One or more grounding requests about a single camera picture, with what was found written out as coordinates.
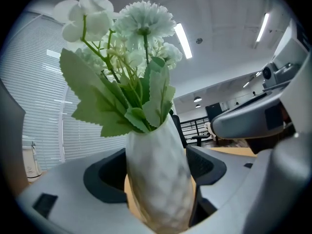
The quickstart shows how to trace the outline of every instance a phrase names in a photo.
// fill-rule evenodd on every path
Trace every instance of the textured vase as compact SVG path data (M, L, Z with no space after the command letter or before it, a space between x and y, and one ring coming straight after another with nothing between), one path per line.
M157 234L188 228L193 207L191 173L170 116L149 134L131 132L126 144L127 172L143 222Z

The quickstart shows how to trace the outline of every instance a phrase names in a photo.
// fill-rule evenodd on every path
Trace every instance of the artificial flower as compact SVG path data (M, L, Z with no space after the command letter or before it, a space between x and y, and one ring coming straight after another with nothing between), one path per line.
M82 38L84 16L86 41L101 40L111 28L114 15L114 7L108 0L65 0L53 10L54 19L65 23L62 35L68 42L77 42Z
M143 35L147 35L148 42L162 41L163 37L175 33L176 22L172 14L164 6L155 3L135 2L127 5L119 13L114 29L128 39L128 49L143 48Z
M145 67L144 52L142 50L134 50L127 53L127 60L132 68Z
M169 69L176 67L176 63L182 60L182 53L173 44L165 42L160 48L159 55L162 57Z
M100 75L104 69L107 69L105 62L88 47L77 49L75 54L83 59L98 75Z

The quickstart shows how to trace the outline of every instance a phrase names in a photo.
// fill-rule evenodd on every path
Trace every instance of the white rose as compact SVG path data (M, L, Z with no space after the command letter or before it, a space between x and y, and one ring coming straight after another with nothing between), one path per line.
M65 0L53 10L54 19L65 23L62 35L68 42L81 39L83 16L86 16L86 41L99 41L112 27L116 14L108 0Z

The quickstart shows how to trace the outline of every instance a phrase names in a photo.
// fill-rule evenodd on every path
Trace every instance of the ceiling light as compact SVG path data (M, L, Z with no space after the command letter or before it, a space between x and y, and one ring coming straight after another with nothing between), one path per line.
M56 58L56 59L59 59L60 53L55 52L55 51L53 51L53 50L47 49L47 56L50 56L50 57L54 57L54 58Z
M261 26L261 29L260 29L260 32L259 32L259 36L258 36L258 38L257 38L256 41L260 41L260 40L261 40L261 37L262 37L262 35L263 35L265 26L267 25L267 22L268 22L268 19L269 19L269 15L270 15L269 13L266 13L266 14L264 15L263 24L262 24L262 26Z
M243 86L243 88L246 87L248 84L249 84L249 81Z
M199 101L201 101L201 100L202 100L202 98L199 97L199 96L196 96L196 97L194 98L194 102L199 102Z
M191 52L189 42L187 41L187 38L186 38L184 29L183 29L181 23L178 23L176 25L175 32L176 32L176 35L177 35L177 37L179 38L179 40L181 42L181 45L182 45L182 48L183 48L183 51L184 51L186 59L191 58L192 57L192 52Z

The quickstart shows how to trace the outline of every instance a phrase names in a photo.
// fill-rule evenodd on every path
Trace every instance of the black chair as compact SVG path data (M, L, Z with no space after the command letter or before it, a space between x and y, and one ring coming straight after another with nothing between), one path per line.
M185 139L183 132L182 132L182 129L181 129L180 118L177 115L171 115L171 117L174 120L175 126L176 126L177 131L179 132L179 135L180 135L182 145L185 148L187 146L187 143L186 143L186 139Z

